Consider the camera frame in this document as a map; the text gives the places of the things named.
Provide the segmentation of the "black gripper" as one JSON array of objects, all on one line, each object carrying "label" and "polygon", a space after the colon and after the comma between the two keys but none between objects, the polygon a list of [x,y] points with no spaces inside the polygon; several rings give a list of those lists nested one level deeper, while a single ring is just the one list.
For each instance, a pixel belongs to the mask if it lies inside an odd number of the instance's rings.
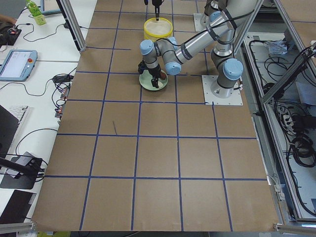
[{"label": "black gripper", "polygon": [[156,20],[159,20],[159,15],[160,15],[160,9],[159,9],[159,5],[162,4],[162,0],[152,0],[152,5],[155,5],[155,17]]},{"label": "black gripper", "polygon": [[161,78],[161,67],[160,64],[158,64],[154,68],[147,68],[149,73],[152,75],[151,84],[154,88],[158,88],[158,79]]}]

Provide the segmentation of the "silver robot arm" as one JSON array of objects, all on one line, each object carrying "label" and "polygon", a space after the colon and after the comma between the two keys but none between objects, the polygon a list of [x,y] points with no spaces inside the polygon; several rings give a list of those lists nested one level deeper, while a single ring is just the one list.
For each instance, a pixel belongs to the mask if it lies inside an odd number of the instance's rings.
[{"label": "silver robot arm", "polygon": [[[163,0],[153,0],[152,5],[155,7],[155,17],[147,20],[144,23],[144,30],[156,35],[166,35],[173,30],[171,22],[160,17],[160,6]],[[220,7],[218,0],[208,0],[204,7],[204,15],[200,19],[201,29],[204,30],[207,25],[215,20],[220,14]]]},{"label": "silver robot arm", "polygon": [[204,30],[182,44],[174,37],[145,39],[140,43],[143,56],[138,65],[140,84],[147,90],[160,90],[167,75],[177,75],[182,65],[196,56],[202,49],[215,44],[211,59],[218,71],[217,80],[211,85],[211,92],[218,98],[228,98],[235,83],[243,72],[242,63],[234,58],[234,40],[238,27],[250,19],[256,9],[254,0],[220,0],[213,12],[212,2],[204,7]]}]

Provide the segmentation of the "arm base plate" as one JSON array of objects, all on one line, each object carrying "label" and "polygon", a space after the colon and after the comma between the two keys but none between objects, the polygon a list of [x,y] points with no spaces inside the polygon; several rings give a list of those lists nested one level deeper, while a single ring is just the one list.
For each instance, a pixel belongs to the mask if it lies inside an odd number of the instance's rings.
[{"label": "arm base plate", "polygon": [[219,86],[216,75],[202,75],[204,103],[206,105],[242,106],[239,84],[236,81],[233,88]]},{"label": "arm base plate", "polygon": [[209,23],[209,17],[204,13],[194,13],[193,18],[196,32],[204,30]]}]

